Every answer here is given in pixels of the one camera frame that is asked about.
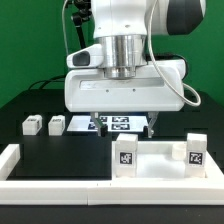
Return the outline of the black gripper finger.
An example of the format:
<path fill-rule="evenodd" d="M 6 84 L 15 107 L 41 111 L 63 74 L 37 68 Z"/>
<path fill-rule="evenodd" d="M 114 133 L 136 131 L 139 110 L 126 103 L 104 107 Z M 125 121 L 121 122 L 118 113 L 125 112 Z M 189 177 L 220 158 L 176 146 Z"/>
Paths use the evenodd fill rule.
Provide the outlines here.
<path fill-rule="evenodd" d="M 147 115 L 148 124 L 143 128 L 143 133 L 145 137 L 151 138 L 154 134 L 154 124 L 158 118 L 158 112 L 149 112 Z"/>
<path fill-rule="evenodd" d="M 91 119 L 94 122 L 96 128 L 97 128 L 97 133 L 99 136 L 106 136 L 108 133 L 108 126 L 104 124 L 100 117 L 98 112 L 91 112 L 90 113 Z"/>

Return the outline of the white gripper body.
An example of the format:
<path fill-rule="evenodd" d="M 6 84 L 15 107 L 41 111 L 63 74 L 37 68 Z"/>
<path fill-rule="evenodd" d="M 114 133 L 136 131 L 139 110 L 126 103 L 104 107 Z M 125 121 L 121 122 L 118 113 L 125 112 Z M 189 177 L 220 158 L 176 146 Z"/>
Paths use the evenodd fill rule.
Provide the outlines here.
<path fill-rule="evenodd" d="M 108 79 L 100 67 L 103 51 L 94 44 L 67 57 L 65 105 L 71 112 L 179 111 L 183 100 L 157 73 L 152 62 L 136 68 L 136 76 Z"/>

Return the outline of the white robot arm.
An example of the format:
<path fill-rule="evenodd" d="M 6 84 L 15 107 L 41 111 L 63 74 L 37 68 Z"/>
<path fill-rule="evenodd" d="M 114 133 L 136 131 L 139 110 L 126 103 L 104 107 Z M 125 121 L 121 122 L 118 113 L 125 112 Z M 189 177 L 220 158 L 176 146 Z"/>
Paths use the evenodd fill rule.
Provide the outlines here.
<path fill-rule="evenodd" d="M 185 65 L 156 61 L 151 37 L 186 35 L 203 20 L 206 0 L 90 0 L 95 43 L 67 56 L 65 105 L 71 112 L 88 112 L 98 134 L 108 127 L 99 119 L 106 112 L 146 112 L 147 134 L 161 111 L 178 111 L 188 104 L 192 88 L 183 83 Z"/>

